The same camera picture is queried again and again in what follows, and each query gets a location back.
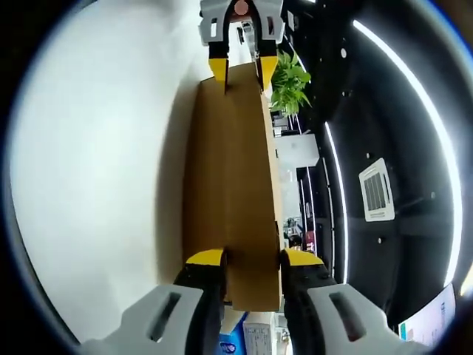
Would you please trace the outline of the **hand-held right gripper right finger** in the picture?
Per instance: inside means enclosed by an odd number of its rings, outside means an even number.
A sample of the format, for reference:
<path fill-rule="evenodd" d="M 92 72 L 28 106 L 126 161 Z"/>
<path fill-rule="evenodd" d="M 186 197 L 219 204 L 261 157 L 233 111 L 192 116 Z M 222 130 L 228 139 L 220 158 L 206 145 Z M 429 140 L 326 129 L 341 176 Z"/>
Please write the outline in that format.
<path fill-rule="evenodd" d="M 337 283 L 314 254 L 280 254 L 284 314 L 295 354 L 401 354 L 386 314 L 351 285 Z"/>

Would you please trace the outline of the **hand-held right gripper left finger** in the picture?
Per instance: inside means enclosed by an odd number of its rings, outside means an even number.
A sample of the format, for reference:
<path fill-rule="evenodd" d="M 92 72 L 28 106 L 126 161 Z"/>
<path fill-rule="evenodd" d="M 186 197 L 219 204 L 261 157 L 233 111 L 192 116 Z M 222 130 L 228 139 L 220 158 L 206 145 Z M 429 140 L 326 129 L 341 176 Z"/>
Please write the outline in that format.
<path fill-rule="evenodd" d="M 224 317 L 226 264 L 222 248 L 189 257 L 172 284 L 128 307 L 115 331 L 83 343 L 80 354 L 213 354 Z"/>

